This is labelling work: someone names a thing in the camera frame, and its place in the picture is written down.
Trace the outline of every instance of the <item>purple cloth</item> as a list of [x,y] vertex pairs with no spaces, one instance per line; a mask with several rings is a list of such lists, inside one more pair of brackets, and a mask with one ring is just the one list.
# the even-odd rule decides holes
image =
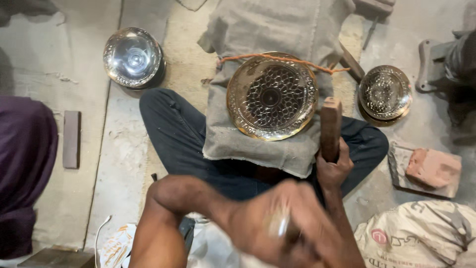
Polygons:
[[30,98],[0,97],[0,259],[31,253],[33,204],[50,179],[57,147],[48,107]]

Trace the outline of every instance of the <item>stacked brass plate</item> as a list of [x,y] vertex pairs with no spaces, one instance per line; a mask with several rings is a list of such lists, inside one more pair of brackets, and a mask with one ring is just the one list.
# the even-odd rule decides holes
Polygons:
[[360,83],[360,105],[376,121],[394,122],[402,118],[408,113],[412,100],[407,76],[394,66],[378,66]]
[[[297,59],[283,52],[267,55]],[[227,107],[236,127],[265,141],[298,133],[312,118],[317,84],[305,64],[253,57],[244,62],[228,83]]]

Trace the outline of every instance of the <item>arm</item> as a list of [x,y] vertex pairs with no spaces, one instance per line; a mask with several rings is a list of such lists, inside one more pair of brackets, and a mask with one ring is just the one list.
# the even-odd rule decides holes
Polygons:
[[[268,233],[264,222],[283,206],[290,209],[306,242],[289,245]],[[242,252],[278,267],[320,267],[324,261],[331,268],[346,268],[354,262],[343,258],[345,243],[307,183],[284,181],[249,201],[235,202],[195,177],[169,175],[149,188],[130,267],[186,267],[178,226],[191,211],[215,221]]]
[[131,268],[187,266],[178,226],[195,211],[224,228],[235,203],[192,176],[169,175],[154,182],[146,197],[131,253]]
[[343,138],[339,140],[339,160],[337,164],[328,163],[319,152],[317,159],[317,180],[321,186],[326,210],[336,225],[339,233],[346,242],[349,258],[356,260],[358,267],[365,267],[364,260],[360,255],[354,233],[342,202],[340,185],[349,175],[354,163],[349,157],[349,147]]

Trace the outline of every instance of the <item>red logo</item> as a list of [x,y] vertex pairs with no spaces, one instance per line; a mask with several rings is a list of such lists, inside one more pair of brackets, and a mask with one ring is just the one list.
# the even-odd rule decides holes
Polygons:
[[387,243],[387,234],[382,231],[381,229],[373,229],[372,232],[372,238],[375,240],[375,242],[379,244],[386,244]]

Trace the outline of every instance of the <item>orange string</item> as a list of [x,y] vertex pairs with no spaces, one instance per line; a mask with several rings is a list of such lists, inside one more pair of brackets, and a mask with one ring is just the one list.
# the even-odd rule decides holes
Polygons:
[[324,68],[324,67],[315,65],[314,63],[308,62],[308,61],[295,60],[295,59],[289,59],[289,58],[281,58],[281,57],[275,57],[275,56],[265,55],[265,54],[246,54],[246,55],[240,55],[240,56],[236,56],[236,57],[226,57],[226,58],[221,59],[221,63],[224,63],[226,61],[239,60],[239,59],[251,58],[251,57],[263,57],[263,58],[268,58],[268,59],[273,59],[273,60],[278,60],[278,61],[302,63],[302,64],[309,65],[311,67],[314,67],[317,70],[327,72],[329,74],[333,74],[335,72],[343,72],[343,71],[349,71],[350,70],[350,68],[331,70],[331,69],[328,69],[328,68]]

